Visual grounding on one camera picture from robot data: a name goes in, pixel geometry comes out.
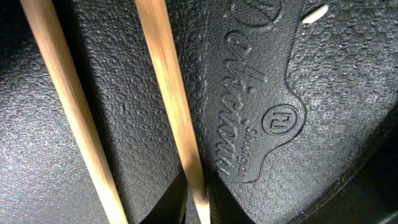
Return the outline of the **wooden chopstick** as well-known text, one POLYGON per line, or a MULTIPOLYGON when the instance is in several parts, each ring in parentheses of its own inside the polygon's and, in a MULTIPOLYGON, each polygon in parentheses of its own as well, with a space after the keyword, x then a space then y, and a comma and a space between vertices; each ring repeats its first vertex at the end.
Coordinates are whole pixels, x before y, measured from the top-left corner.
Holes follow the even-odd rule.
POLYGON ((52 1, 21 1, 78 148, 110 223, 127 223, 94 119, 52 1))
POLYGON ((166 3, 136 0, 135 4, 198 217, 210 224, 210 203, 166 3))

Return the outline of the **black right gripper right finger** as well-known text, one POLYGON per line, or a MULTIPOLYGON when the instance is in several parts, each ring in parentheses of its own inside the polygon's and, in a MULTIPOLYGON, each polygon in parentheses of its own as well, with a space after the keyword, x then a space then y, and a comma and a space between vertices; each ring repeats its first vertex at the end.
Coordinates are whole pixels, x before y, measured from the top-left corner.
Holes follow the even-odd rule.
POLYGON ((211 224, 254 224, 221 179, 208 184, 211 224))

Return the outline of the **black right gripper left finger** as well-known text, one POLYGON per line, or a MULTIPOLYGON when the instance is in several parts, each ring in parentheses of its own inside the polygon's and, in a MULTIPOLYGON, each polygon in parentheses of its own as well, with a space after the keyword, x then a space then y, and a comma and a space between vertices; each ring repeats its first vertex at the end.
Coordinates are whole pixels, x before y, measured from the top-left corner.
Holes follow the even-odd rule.
POLYGON ((186 203, 187 180, 185 174, 181 172, 140 224, 183 224, 186 203))

